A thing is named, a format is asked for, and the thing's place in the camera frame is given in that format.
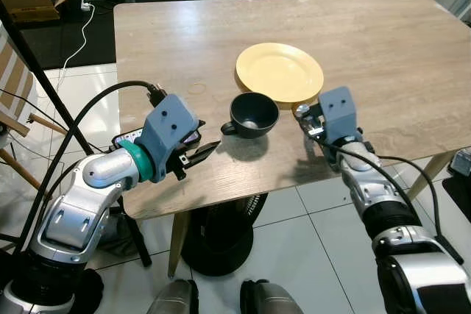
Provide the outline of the dark grey cup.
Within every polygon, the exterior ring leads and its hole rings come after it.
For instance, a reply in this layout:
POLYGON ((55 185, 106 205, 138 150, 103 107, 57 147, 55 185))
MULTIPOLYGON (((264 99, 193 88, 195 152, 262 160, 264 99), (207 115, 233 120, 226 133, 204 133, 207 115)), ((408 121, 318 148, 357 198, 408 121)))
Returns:
POLYGON ((264 136, 275 126, 279 109, 275 101, 263 93, 246 92, 232 100, 230 117, 221 126, 222 135, 255 139, 264 136))

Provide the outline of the yellow plate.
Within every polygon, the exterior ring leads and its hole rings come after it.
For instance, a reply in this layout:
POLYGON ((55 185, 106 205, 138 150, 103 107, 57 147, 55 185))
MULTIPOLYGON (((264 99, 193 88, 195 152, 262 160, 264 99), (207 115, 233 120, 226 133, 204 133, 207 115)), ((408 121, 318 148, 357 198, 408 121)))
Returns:
POLYGON ((236 58, 235 74, 249 91, 285 103, 312 99, 325 81, 315 58, 296 46, 283 43, 249 46, 236 58))

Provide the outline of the black round floor fan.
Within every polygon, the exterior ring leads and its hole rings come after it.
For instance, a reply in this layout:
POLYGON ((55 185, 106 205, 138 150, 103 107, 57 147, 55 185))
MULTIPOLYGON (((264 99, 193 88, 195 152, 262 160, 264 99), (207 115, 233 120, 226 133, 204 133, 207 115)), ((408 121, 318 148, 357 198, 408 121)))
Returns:
POLYGON ((268 194, 191 211, 182 259, 205 276, 226 276, 248 260, 256 222, 268 194))

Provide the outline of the light wooden table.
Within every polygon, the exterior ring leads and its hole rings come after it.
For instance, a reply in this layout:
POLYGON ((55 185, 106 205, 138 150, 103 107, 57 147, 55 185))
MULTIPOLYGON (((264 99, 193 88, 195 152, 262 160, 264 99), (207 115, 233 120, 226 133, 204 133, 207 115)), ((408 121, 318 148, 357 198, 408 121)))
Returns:
POLYGON ((139 220, 174 216, 167 273, 174 276, 191 211, 265 192, 290 218, 351 211, 350 194, 310 146, 288 105, 257 140, 225 137, 236 75, 249 46, 296 46, 319 62, 324 88, 347 86, 358 126, 380 154, 419 160, 469 143, 471 31, 433 0, 205 0, 121 4, 117 77, 182 96, 219 148, 178 182, 125 196, 139 220))

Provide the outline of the grey robot left foot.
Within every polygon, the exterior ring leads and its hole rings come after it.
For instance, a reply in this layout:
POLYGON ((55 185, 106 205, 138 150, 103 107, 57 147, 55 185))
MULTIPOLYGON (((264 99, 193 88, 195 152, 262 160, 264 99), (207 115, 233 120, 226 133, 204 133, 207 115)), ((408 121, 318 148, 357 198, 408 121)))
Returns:
POLYGON ((146 314, 199 314, 199 291, 192 279, 176 279, 167 284, 146 314))

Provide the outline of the grey robot foot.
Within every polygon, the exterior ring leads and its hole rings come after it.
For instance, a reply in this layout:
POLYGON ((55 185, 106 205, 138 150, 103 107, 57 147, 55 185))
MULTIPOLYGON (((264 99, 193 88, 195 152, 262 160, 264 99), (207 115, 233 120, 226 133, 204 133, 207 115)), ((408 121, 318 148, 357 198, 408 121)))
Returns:
POLYGON ((240 314, 303 314, 285 288, 266 279, 243 281, 239 299, 240 314))
POLYGON ((192 279, 176 279, 167 284, 146 314, 199 314, 199 291, 192 279))

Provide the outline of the grey robot right foot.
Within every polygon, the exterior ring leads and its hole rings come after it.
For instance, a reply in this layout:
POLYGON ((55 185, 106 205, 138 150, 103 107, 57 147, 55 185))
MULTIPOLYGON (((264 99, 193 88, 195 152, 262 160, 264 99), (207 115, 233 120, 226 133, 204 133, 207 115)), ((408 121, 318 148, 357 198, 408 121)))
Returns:
POLYGON ((239 299, 240 314, 303 314, 285 288, 266 279, 243 281, 239 299))

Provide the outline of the wooden striped folding chair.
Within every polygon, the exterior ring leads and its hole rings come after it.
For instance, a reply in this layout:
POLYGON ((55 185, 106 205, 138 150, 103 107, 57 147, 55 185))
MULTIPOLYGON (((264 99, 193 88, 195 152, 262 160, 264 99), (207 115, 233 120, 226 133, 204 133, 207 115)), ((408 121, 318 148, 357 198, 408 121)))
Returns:
POLYGON ((37 122, 56 130, 61 135, 67 133, 66 126, 54 121, 50 115, 40 117, 40 108, 35 106, 38 97, 38 81, 26 62, 20 58, 6 29, 0 24, 0 162, 9 163, 11 168, 35 189, 40 186, 14 155, 5 149, 14 141, 14 135, 27 136, 30 131, 27 123, 37 122))

